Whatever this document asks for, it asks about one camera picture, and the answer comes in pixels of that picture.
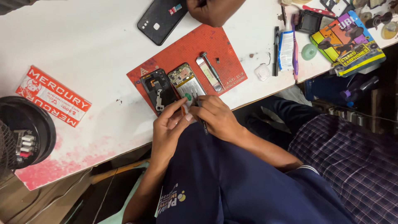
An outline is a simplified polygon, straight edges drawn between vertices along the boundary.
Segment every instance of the red anti-slip mat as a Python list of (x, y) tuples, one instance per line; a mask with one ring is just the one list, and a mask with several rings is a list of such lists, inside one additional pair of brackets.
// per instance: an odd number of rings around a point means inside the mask
[[(219, 74), (220, 80), (226, 90), (216, 92), (210, 85), (205, 74), (196, 63), (196, 58), (200, 56), (201, 52), (207, 52), (207, 58)], [(205, 24), (200, 25), (163, 51), (151, 57), (129, 72), (127, 76), (156, 113), (143, 85), (139, 81), (141, 76), (157, 69), (164, 69), (166, 73), (169, 73), (185, 62), (190, 65), (208, 95), (220, 96), (247, 79), (246, 73), (224, 30)]]

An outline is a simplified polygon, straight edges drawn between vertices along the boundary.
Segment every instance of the smartphone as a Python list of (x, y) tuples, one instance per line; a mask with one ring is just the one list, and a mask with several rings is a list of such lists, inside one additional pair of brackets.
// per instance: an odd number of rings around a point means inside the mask
[(168, 73), (167, 76), (176, 88), (179, 96), (181, 98), (188, 98), (188, 101), (185, 103), (188, 108), (193, 103), (193, 93), (198, 96), (206, 95), (205, 90), (188, 63), (178, 66), (172, 72)]
[(163, 69), (158, 69), (141, 77), (140, 82), (144, 86), (158, 116), (167, 105), (177, 100), (173, 87)]
[(187, 12), (186, 0), (154, 0), (137, 26), (161, 46)]

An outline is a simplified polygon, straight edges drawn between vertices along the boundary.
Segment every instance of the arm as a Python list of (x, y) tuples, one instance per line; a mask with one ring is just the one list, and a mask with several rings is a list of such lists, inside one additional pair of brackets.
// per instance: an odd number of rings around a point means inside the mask
[(187, 0), (189, 13), (199, 22), (213, 27), (221, 27), (245, 2), (245, 0)]
[(182, 117), (181, 112), (174, 113), (186, 101), (187, 99), (183, 98), (170, 104), (154, 121), (151, 162), (127, 204), (122, 223), (139, 222), (155, 215), (163, 178), (176, 151), (178, 138), (193, 120), (191, 114)]
[(229, 107), (217, 96), (199, 96), (202, 107), (191, 107), (190, 113), (205, 120), (211, 134), (221, 140), (244, 148), (274, 166), (286, 172), (303, 163), (281, 147), (263, 140), (240, 125)]

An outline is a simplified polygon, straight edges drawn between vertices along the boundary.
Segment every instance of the navy blue pants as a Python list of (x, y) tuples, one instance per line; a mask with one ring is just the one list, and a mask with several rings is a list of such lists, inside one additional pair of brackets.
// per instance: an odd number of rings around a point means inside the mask
[(291, 134), (273, 128), (268, 123), (253, 116), (247, 119), (247, 125), (259, 137), (287, 150), (301, 126), (319, 114), (315, 108), (286, 100), (277, 96), (269, 96), (254, 104), (267, 108), (277, 114), (290, 129)]

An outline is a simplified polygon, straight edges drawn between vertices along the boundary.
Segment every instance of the fan grille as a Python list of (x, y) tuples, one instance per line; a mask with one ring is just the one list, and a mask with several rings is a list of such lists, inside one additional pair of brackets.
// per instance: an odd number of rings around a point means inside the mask
[(0, 179), (10, 173), (10, 167), (16, 159), (15, 147), (16, 140), (14, 134), (9, 127), (0, 120)]

